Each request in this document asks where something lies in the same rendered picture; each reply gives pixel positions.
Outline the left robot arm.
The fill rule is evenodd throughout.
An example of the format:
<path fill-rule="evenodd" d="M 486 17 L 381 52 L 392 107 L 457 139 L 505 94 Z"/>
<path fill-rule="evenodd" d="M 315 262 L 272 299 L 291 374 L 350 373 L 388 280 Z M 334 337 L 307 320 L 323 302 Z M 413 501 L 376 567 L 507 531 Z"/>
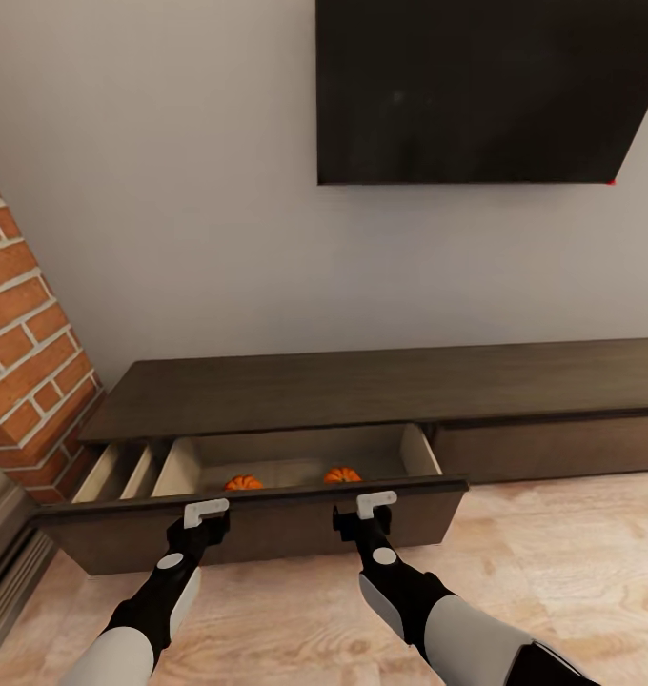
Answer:
<path fill-rule="evenodd" d="M 216 499 L 185 506 L 183 520 L 168 529 L 170 549 L 152 577 L 119 603 L 109 626 L 52 686 L 147 686 L 197 597 L 205 548 L 222 544 L 230 530 L 229 505 Z M 223 517 L 201 518 L 224 511 Z"/>

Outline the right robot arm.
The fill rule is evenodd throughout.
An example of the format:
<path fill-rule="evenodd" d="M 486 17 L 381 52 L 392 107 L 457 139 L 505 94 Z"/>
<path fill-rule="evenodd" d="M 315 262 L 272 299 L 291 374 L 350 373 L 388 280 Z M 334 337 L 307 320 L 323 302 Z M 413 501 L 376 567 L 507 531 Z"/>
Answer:
<path fill-rule="evenodd" d="M 365 601 L 415 645 L 447 686 L 600 686 L 552 643 L 483 613 L 430 571 L 421 573 L 399 556 L 390 534 L 395 491 L 362 494 L 355 513 L 333 512 L 341 540 L 355 541 Z"/>

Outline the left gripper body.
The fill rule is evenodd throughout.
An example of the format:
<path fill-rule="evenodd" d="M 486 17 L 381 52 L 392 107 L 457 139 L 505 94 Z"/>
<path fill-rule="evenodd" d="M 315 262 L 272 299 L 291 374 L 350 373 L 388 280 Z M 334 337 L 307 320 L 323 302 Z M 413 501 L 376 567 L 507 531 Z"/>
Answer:
<path fill-rule="evenodd" d="M 177 545 L 181 539 L 194 539 L 200 545 L 203 554 L 207 546 L 222 544 L 223 537 L 222 516 L 203 519 L 198 527 L 192 529 L 184 529 L 183 521 L 174 523 L 168 529 L 170 547 Z"/>

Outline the pumpkin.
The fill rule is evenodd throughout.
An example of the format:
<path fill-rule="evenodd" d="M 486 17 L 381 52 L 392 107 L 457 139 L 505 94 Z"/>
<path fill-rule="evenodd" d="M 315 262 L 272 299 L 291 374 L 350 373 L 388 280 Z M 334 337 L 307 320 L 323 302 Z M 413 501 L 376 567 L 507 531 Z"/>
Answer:
<path fill-rule="evenodd" d="M 253 475 L 236 475 L 223 488 L 224 491 L 248 491 L 250 489 L 263 489 L 262 482 Z"/>
<path fill-rule="evenodd" d="M 339 468 L 332 468 L 327 475 L 323 477 L 323 483 L 342 483 L 342 481 L 362 481 L 363 478 L 357 475 L 356 470 L 348 468 L 347 466 L 340 466 Z"/>

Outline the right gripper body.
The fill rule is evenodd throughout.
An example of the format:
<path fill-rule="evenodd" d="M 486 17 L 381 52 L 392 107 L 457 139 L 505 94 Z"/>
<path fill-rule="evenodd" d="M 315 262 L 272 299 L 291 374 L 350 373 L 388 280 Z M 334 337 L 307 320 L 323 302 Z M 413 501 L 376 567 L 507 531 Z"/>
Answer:
<path fill-rule="evenodd" d="M 359 519 L 357 512 L 339 515 L 339 530 L 341 540 L 355 541 L 357 549 L 358 543 L 364 534 L 377 532 L 381 535 L 390 534 L 391 512 L 386 507 L 373 508 L 374 517 L 370 519 Z"/>

